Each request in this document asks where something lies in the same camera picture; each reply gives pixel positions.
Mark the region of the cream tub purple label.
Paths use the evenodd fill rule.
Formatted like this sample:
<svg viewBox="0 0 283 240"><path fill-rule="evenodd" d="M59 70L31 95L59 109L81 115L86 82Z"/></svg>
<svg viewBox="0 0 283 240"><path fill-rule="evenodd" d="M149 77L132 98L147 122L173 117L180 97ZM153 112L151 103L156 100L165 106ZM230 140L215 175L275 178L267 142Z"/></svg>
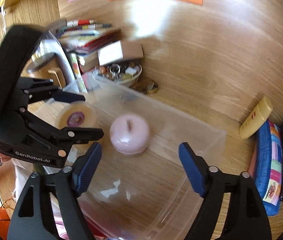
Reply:
<svg viewBox="0 0 283 240"><path fill-rule="evenodd" d="M58 113L55 125L58 129L69 128L98 128L96 110L85 102L73 102Z"/></svg>

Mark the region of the pink apple-shaped object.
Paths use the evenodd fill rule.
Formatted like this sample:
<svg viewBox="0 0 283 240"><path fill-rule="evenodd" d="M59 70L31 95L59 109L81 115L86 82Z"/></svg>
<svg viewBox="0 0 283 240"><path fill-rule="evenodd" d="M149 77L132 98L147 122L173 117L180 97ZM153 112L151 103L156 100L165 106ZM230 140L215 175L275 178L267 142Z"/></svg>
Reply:
<svg viewBox="0 0 283 240"><path fill-rule="evenodd" d="M110 142L123 155L144 152L150 143L150 126L145 118L134 113L122 114L110 126Z"/></svg>

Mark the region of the brown mug with lid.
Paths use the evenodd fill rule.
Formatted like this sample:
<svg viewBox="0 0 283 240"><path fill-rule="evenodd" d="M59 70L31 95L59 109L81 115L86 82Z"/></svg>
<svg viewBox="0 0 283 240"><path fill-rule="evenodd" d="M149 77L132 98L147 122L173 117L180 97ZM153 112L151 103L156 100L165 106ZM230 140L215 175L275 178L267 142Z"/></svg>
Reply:
<svg viewBox="0 0 283 240"><path fill-rule="evenodd" d="M33 78L52 80L54 85L61 88L66 85L56 53L48 53L39 57L26 68L26 72Z"/></svg>

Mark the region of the fruit pattern box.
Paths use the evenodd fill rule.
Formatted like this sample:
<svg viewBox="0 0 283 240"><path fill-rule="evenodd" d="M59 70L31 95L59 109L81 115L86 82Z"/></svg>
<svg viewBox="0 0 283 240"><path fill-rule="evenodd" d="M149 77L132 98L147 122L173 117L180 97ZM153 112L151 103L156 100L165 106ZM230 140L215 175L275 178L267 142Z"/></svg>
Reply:
<svg viewBox="0 0 283 240"><path fill-rule="evenodd" d="M73 73L74 73L74 76L75 76L75 79L78 85L79 92L86 93L87 89L86 89L85 83L81 76L77 55L75 53L68 53L67 55L68 55L70 65L73 69Z"/></svg>

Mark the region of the white paper stand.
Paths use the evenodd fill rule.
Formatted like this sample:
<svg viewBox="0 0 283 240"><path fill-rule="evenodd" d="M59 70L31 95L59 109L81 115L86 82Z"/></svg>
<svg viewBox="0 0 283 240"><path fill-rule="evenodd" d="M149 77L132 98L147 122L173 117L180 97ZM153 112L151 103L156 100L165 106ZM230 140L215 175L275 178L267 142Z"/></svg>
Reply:
<svg viewBox="0 0 283 240"><path fill-rule="evenodd" d="M49 54L55 53L56 59L59 65L59 68L62 70L64 79L66 84L68 85L72 81L75 80L75 76L72 70L72 67L68 61L68 58L57 38L47 30L40 42L37 46L35 53L31 56L31 60L35 61L39 57Z"/></svg>

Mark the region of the blue patchwork pouch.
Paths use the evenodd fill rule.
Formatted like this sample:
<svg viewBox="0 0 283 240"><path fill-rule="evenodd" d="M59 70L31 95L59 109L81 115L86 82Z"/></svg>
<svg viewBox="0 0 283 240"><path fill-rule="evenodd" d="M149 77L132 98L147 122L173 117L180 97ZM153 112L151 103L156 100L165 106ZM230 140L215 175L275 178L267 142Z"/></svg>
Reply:
<svg viewBox="0 0 283 240"><path fill-rule="evenodd" d="M248 173L252 176L268 216L280 208L283 153L279 127L267 120L256 132Z"/></svg>

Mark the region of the stack of books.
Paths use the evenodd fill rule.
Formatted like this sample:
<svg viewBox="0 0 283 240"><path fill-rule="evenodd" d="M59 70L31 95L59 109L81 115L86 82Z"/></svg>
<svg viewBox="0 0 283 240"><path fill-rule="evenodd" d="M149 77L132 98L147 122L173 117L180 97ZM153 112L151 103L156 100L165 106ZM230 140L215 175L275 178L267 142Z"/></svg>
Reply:
<svg viewBox="0 0 283 240"><path fill-rule="evenodd" d="M99 66L98 50L116 42L121 29L111 24L94 23L58 29L55 37L70 61L77 62L81 73Z"/></svg>

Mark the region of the bowl of small trinkets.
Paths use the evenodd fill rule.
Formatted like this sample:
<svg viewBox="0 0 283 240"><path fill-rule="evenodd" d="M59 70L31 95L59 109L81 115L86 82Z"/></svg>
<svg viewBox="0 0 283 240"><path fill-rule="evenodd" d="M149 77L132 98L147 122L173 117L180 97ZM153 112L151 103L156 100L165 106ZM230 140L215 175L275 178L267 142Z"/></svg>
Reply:
<svg viewBox="0 0 283 240"><path fill-rule="evenodd" d="M92 73L119 85L131 87L138 81L142 74L142 65L139 60L111 63L94 67Z"/></svg>

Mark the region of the white brown cardboard box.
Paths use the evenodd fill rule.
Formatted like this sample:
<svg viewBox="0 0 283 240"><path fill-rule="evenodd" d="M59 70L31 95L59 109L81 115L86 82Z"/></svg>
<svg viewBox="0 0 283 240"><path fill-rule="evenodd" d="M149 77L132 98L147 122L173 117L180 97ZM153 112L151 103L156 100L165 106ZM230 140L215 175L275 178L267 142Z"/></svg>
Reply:
<svg viewBox="0 0 283 240"><path fill-rule="evenodd" d="M98 50L100 66L144 57L142 44L136 41L117 41Z"/></svg>

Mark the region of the clear plastic storage bin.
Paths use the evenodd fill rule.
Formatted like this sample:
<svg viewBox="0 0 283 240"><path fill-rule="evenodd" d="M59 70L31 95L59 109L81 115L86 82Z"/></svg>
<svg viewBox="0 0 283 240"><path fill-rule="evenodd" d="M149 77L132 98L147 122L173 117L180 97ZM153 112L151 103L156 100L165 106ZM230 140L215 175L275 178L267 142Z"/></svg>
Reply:
<svg viewBox="0 0 283 240"><path fill-rule="evenodd" d="M84 75L86 99L103 129L102 158L80 205L110 239L184 239L202 198L194 193L178 156L187 142L209 165L219 165L227 133L130 88ZM110 142L110 126L121 114L146 119L147 149L127 156Z"/></svg>

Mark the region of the yellow lotion tube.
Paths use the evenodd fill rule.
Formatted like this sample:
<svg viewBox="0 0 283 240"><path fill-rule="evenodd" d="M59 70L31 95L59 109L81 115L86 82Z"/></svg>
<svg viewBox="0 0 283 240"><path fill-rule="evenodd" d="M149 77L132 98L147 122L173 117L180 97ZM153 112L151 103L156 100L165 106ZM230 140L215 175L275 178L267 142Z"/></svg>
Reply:
<svg viewBox="0 0 283 240"><path fill-rule="evenodd" d="M272 111L273 104L267 96L264 96L240 126L238 130L240 138L246 140L251 137L267 121Z"/></svg>

